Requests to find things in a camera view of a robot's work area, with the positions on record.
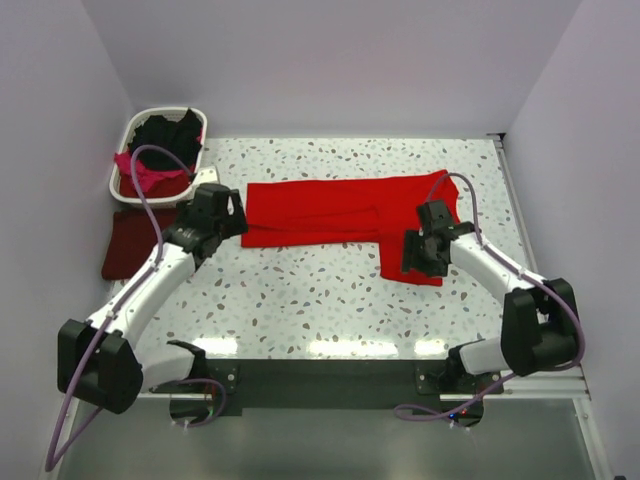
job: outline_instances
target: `speckled tabletop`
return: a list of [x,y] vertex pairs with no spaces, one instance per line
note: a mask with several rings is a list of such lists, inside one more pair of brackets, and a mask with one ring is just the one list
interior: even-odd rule
[[[249,182],[463,173],[478,192],[483,232],[526,262],[491,140],[223,138],[206,145],[203,166],[215,165],[243,198]],[[468,192],[458,187],[459,215],[471,219]],[[451,268],[442,287],[430,287],[383,280],[379,268],[376,244],[242,249],[233,238],[167,299],[137,348],[179,339],[222,357],[443,358],[449,346],[499,334],[499,304],[465,272]]]

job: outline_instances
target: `laundry basket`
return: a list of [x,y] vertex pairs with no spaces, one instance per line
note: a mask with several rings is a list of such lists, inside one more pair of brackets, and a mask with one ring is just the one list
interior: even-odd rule
[[[142,125],[150,116],[162,115],[167,120],[178,121],[182,117],[184,117],[184,114],[187,112],[187,110],[188,107],[149,108],[136,114],[129,122],[129,125],[127,125],[127,129],[125,130],[122,141],[120,142],[120,147],[118,148],[118,153],[124,153],[127,151],[127,145],[129,145],[129,143],[133,139],[135,129]],[[202,135],[200,135],[200,144],[202,145],[202,148],[200,149],[200,152],[198,152],[198,158],[196,159],[194,172],[197,173],[202,161],[202,154],[204,153],[204,141],[207,136],[207,117],[198,109],[191,108],[191,110],[198,116],[198,118],[202,122]],[[109,191],[111,192],[111,195],[113,195],[113,198],[115,198],[119,202],[141,208],[142,202],[139,198],[124,197],[120,195],[120,180],[120,170],[114,163],[113,170],[111,171],[111,179],[109,181]],[[149,203],[149,206],[151,206],[151,208],[174,207],[176,203],[180,202],[181,200],[186,200],[189,197],[192,188],[193,187],[190,185],[184,192],[179,195],[174,195],[173,197],[149,198],[147,199],[147,202]]]

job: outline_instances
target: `black cloth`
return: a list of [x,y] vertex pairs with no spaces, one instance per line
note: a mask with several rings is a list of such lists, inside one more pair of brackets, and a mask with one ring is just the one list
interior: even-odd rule
[[[166,148],[187,166],[196,163],[200,152],[202,122],[191,109],[177,121],[167,120],[162,115],[152,115],[134,131],[129,151],[133,153],[140,145],[157,145]],[[139,156],[142,164],[150,170],[180,170],[180,167],[161,152],[144,151]]]

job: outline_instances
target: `pink cloth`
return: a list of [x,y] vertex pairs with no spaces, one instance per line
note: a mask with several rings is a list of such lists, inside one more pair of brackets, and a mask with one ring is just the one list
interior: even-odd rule
[[[129,179],[131,179],[131,154],[129,153],[129,151],[126,151],[124,153],[116,153],[113,156],[113,161],[116,162],[116,165],[118,165],[120,175],[129,177]],[[140,188],[142,188],[142,191],[146,193],[151,190],[151,188],[153,188],[156,183],[166,178],[179,177],[180,175],[184,174],[184,171],[182,169],[169,170],[164,172],[149,170],[140,160],[138,160],[136,162],[136,173],[138,174]]]

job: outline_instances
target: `gray wall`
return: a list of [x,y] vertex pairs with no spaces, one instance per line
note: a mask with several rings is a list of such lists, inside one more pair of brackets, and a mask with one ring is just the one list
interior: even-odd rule
[[579,0],[83,0],[140,107],[216,134],[503,132]]
[[131,103],[76,0],[0,14],[0,471],[36,478],[59,397],[56,333],[104,296],[107,172]]
[[507,135],[540,269],[577,292],[596,421],[640,478],[640,3],[585,0]]

